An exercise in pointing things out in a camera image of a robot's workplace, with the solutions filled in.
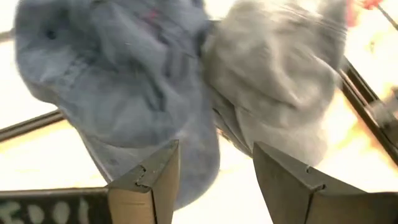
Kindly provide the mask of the red desk lamp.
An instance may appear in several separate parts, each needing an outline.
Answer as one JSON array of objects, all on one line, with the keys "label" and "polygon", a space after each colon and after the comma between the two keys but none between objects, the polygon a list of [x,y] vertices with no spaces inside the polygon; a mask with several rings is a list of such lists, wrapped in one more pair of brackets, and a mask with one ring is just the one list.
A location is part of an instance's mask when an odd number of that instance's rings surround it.
[{"label": "red desk lamp", "polygon": [[346,0],[346,20],[348,27],[354,27],[363,10],[372,10],[383,2],[383,0]]}]

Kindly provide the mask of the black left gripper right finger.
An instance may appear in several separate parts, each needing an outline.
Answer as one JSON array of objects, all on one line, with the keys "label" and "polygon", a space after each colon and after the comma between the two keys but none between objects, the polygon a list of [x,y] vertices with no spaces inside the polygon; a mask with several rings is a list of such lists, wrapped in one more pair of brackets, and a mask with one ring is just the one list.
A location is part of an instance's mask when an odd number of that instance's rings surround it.
[{"label": "black left gripper right finger", "polygon": [[367,193],[263,142],[253,163],[273,224],[398,224],[398,192]]}]

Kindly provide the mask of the blue baseball cap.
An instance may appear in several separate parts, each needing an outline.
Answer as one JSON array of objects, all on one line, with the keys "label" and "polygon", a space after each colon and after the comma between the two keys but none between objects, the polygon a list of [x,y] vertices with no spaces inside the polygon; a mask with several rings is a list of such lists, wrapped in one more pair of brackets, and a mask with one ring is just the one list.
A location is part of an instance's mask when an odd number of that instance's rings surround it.
[{"label": "blue baseball cap", "polygon": [[78,131],[107,182],[177,140],[175,208],[220,167],[200,61],[203,0],[20,0],[16,61],[31,94]]}]

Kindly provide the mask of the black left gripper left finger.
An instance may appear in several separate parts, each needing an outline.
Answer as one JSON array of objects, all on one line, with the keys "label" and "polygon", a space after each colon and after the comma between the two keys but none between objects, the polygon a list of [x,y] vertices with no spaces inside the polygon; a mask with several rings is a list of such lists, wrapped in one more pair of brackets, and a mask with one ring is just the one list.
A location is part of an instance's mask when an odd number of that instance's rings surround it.
[{"label": "black left gripper left finger", "polygon": [[171,224],[180,180],[173,140],[108,185],[112,224]]}]

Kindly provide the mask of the grey baseball cap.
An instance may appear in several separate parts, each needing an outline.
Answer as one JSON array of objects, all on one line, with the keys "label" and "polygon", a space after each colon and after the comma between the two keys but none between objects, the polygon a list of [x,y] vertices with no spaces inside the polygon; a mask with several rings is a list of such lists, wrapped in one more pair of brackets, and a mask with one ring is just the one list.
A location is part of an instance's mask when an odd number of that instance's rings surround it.
[{"label": "grey baseball cap", "polygon": [[216,125],[239,150],[263,142],[311,166],[323,160],[346,10],[346,0],[236,0],[217,23],[204,76]]}]

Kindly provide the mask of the black aluminium frame crossbar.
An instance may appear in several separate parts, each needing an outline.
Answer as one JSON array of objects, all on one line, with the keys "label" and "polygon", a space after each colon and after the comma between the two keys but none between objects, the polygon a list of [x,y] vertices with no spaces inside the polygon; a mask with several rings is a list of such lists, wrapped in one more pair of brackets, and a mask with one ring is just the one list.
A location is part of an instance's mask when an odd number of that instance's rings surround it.
[{"label": "black aluminium frame crossbar", "polygon": [[60,110],[55,110],[38,117],[13,124],[12,126],[0,129],[0,142],[43,128],[44,126],[48,126],[64,119],[65,118]]}]

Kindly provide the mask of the white perforated metal shelf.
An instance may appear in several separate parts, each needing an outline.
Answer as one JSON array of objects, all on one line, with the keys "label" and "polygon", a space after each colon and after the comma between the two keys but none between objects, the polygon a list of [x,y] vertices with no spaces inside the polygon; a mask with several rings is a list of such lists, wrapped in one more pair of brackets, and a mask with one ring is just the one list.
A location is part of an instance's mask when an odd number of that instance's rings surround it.
[{"label": "white perforated metal shelf", "polygon": [[0,224],[112,224],[108,190],[0,191]]}]

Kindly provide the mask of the black aluminium frame rails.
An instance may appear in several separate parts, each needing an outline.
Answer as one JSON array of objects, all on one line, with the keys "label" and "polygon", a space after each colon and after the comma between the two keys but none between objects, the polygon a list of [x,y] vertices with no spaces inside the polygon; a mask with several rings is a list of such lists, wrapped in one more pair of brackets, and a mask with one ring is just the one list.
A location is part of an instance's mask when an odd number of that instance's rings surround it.
[{"label": "black aluminium frame rails", "polygon": [[379,101],[380,98],[373,92],[369,85],[353,65],[345,58],[345,65],[340,71],[343,84],[343,93],[352,104],[366,126],[381,143],[384,150],[398,166],[398,127],[387,125],[386,128],[378,126],[366,111],[366,107],[371,103]]}]

